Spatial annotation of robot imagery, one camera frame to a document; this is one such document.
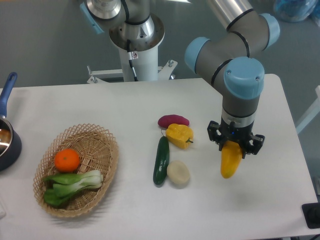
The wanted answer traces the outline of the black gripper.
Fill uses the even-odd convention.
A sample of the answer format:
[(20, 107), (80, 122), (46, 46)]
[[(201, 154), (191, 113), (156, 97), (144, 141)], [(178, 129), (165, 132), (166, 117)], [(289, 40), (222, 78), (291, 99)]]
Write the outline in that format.
[(224, 120), (221, 124), (211, 120), (207, 127), (209, 140), (218, 145), (218, 150), (222, 151), (226, 141), (238, 143), (242, 149), (242, 158), (246, 155), (257, 155), (262, 148), (265, 136), (261, 134), (252, 134), (254, 123), (245, 127), (236, 127), (234, 122), (230, 124)]

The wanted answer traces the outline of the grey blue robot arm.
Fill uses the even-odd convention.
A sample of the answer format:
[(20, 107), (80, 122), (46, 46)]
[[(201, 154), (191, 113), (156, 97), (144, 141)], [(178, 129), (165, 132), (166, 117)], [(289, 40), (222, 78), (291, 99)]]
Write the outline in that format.
[[(278, 21), (257, 14), (246, 0), (211, 0), (227, 35), (219, 42), (194, 39), (186, 48), (186, 65), (222, 95), (221, 122), (211, 121), (209, 139), (220, 150), (228, 142), (239, 145), (243, 156), (256, 155), (265, 138), (252, 132), (264, 87), (265, 70), (255, 59), (280, 35)], [(158, 46), (165, 30), (150, 11), (148, 0), (84, 0), (81, 10), (99, 33), (108, 31), (118, 48), (126, 82), (158, 80)]]

